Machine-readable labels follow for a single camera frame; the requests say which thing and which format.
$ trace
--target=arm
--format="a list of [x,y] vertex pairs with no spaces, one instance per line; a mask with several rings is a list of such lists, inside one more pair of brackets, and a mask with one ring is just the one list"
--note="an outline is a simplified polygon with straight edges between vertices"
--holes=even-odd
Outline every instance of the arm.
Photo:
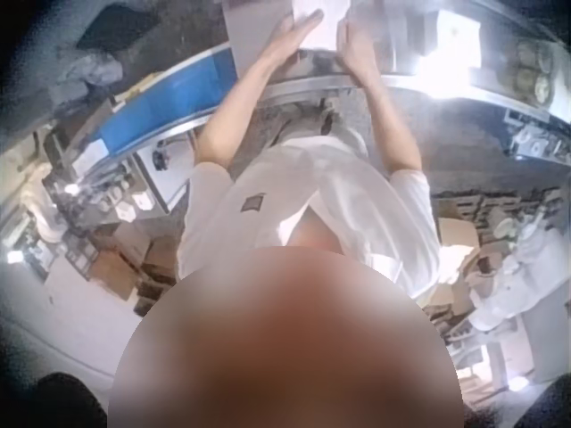
[[377,147],[389,174],[401,169],[421,171],[422,159],[416,139],[383,84],[370,37],[344,21],[339,26],[337,49],[343,64],[365,91]]
[[299,27],[294,27],[292,17],[287,17],[281,23],[276,37],[232,88],[204,128],[196,144],[196,164],[213,162],[228,168],[244,139],[253,111],[269,78],[297,52],[303,39],[322,19],[323,13],[317,11]]

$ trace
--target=hand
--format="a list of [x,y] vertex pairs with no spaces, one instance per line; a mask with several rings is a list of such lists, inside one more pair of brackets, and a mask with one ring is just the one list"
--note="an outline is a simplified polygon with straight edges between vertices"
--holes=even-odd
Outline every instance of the hand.
[[276,69],[297,52],[302,41],[323,21],[323,12],[315,11],[299,26],[294,25],[294,16],[286,16],[274,32],[268,47],[261,54]]
[[373,40],[354,22],[343,20],[337,28],[337,54],[362,86],[381,81]]

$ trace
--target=black logo patch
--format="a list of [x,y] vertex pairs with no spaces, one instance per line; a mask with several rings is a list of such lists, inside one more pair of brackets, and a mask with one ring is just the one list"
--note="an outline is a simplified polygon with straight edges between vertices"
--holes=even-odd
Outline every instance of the black logo patch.
[[240,212],[246,212],[246,211],[260,212],[261,204],[264,202],[264,196],[266,196],[265,193],[258,193],[255,194],[254,196],[250,196],[249,198],[246,199],[244,205],[242,205],[242,209],[240,210]]

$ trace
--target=white t-shirt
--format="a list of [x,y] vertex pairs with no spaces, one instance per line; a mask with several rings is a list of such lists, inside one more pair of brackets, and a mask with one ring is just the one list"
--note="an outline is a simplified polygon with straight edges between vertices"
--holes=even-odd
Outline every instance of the white t-shirt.
[[411,298],[435,285],[440,245],[425,175],[401,170],[387,180],[333,136],[268,149],[236,182],[219,165],[198,164],[178,247],[179,277],[239,251],[286,245],[308,207],[343,254]]

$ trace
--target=white shirt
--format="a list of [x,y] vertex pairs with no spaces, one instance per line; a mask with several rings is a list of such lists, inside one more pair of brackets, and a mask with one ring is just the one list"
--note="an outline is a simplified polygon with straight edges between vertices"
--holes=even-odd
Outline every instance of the white shirt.
[[387,276],[411,298],[436,283],[440,245],[425,175],[401,170],[387,180],[333,136],[268,149],[236,182],[219,165],[198,164],[189,193],[180,278],[238,251],[286,245],[311,207],[343,254]]

